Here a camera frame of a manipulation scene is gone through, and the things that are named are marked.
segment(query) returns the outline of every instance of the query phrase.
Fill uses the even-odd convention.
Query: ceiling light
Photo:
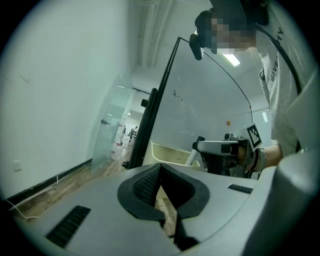
[[[262,116],[263,116],[264,121],[267,123],[268,122],[267,113],[266,112],[262,112]]]
[[[230,61],[231,64],[234,65],[235,67],[240,64],[240,61],[233,54],[224,54],[223,56],[226,57],[227,60]]]

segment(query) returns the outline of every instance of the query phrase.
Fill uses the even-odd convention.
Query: white bin
[[[146,166],[155,163],[166,163],[190,167],[195,170],[200,168],[200,164],[197,160],[193,161],[192,165],[185,165],[185,162],[187,161],[189,155],[189,151],[160,145],[149,140],[142,165]],[[160,187],[156,198],[167,198],[167,195],[162,186]]]

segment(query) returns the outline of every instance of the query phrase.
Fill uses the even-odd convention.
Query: air vent
[[[246,187],[246,186],[239,186],[239,185],[235,185],[235,184],[231,184],[228,186],[228,189],[231,189],[231,190],[236,190],[236,191],[239,191],[239,192],[243,192],[243,193],[247,193],[247,194],[251,194],[252,192],[252,188],[250,187]]]
[[[82,222],[85,220],[91,209],[76,206],[66,217],[46,236],[57,246],[64,248],[72,236],[76,233]]]

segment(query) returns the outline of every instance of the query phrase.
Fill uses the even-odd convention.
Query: glass door
[[[132,101],[132,83],[128,79],[121,79],[119,83],[112,86],[109,94],[109,102],[104,116],[100,120],[100,128],[96,138],[91,171],[97,171],[106,167],[115,154],[116,135],[122,133],[128,108]]]

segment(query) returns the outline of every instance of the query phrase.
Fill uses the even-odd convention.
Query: white t-shirt
[[[268,16],[269,24],[261,27],[278,40],[289,56],[303,89],[318,66],[312,51],[298,25],[279,3],[269,2]],[[287,156],[296,151],[298,143],[286,117],[286,111],[298,96],[296,83],[280,53],[260,31],[256,32],[256,48],[265,76],[265,80],[260,79],[261,86],[272,116],[272,144],[281,145],[283,156]]]

